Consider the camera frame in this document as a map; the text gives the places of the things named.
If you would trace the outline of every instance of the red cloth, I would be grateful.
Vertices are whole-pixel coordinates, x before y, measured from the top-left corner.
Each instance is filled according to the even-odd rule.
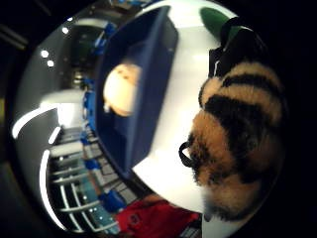
[[[165,200],[151,205],[136,201],[116,216],[120,230],[136,238],[178,237],[197,218],[197,213],[175,208]]]

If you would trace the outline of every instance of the yellow chick toy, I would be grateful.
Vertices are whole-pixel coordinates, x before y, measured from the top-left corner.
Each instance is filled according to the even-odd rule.
[[[120,116],[131,115],[140,72],[132,63],[120,63],[110,71],[103,88],[105,111],[112,108]]]

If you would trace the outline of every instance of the black background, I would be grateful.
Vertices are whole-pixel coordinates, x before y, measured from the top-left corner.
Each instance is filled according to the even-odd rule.
[[[63,237],[34,204],[20,180],[9,137],[15,87],[35,47],[67,17],[91,0],[1,1],[0,24],[28,40],[19,51],[0,40],[0,236]],[[317,106],[316,23],[313,1],[219,1],[249,21],[264,39],[285,85],[289,105],[287,155],[272,194],[255,217],[233,237],[316,237]]]

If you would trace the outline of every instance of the stuffed animal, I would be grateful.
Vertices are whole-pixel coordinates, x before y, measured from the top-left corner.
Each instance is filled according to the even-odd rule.
[[[221,46],[210,51],[209,76],[198,96],[200,111],[179,148],[183,164],[204,187],[206,221],[212,216],[236,221],[253,214],[284,157],[283,86],[255,32],[240,28],[229,37],[239,24],[234,18],[221,27]],[[182,152],[186,148],[189,157]]]
[[[133,112],[141,69],[133,63],[120,63],[107,76],[104,89],[104,108],[127,117]]]

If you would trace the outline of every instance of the blue tray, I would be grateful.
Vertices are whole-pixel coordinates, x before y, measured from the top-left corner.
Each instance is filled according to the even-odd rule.
[[[109,39],[96,81],[95,125],[101,148],[124,178],[151,148],[159,119],[178,33],[167,17],[169,7],[145,13]],[[124,118],[103,109],[103,86],[108,73],[123,59],[142,68],[134,112]]]

